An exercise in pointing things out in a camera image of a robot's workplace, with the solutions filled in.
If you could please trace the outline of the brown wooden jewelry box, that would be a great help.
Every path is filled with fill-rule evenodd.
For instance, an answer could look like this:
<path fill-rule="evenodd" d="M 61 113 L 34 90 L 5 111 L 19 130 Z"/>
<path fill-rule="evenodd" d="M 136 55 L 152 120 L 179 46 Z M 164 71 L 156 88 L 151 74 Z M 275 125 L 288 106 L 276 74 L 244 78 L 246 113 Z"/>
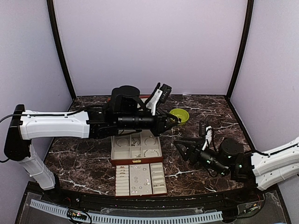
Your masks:
<path fill-rule="evenodd" d="M 113 166 L 143 164 L 152 162 L 162 162 L 163 155 L 159 137 L 152 135 L 151 131 L 143 130 L 140 133 L 128 134 L 125 136 L 111 137 L 111 157 Z M 144 157 L 143 154 L 148 149 L 159 151 L 159 157 Z"/>

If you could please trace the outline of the beige jewelry tray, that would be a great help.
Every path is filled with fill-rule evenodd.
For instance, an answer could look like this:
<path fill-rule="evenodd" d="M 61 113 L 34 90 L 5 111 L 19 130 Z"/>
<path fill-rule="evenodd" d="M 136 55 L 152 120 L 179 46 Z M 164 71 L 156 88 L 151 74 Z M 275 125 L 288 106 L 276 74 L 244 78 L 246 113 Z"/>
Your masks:
<path fill-rule="evenodd" d="M 167 187 L 161 162 L 116 166 L 116 197 L 165 194 Z"/>

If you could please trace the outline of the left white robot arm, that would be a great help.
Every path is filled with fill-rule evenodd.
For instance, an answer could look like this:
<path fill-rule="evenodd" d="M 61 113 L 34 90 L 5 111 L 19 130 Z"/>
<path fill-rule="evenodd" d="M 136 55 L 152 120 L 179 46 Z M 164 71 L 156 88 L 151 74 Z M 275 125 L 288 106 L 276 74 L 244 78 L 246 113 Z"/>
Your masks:
<path fill-rule="evenodd" d="M 48 137 L 103 139 L 121 135 L 124 130 L 130 133 L 149 130 L 159 136 L 181 122 L 180 118 L 159 109 L 170 93 L 170 86 L 157 84 L 150 97 L 141 100 L 139 89 L 124 85 L 114 88 L 105 104 L 88 105 L 74 112 L 36 112 L 17 105 L 9 115 L 11 122 L 4 154 L 8 160 L 21 164 L 55 203 L 63 203 L 66 193 L 60 189 L 59 178 L 36 154 L 32 140 Z"/>

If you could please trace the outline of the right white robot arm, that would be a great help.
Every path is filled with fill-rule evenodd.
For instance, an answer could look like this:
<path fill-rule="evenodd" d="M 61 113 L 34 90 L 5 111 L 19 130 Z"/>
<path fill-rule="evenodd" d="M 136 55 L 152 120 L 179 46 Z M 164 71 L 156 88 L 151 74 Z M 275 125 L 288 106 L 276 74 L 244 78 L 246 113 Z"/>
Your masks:
<path fill-rule="evenodd" d="M 299 173 L 299 139 L 265 152 L 245 152 L 243 144 L 225 138 L 217 151 L 209 138 L 174 141 L 184 161 L 200 163 L 221 176 L 229 175 L 236 182 L 250 182 L 266 190 Z"/>

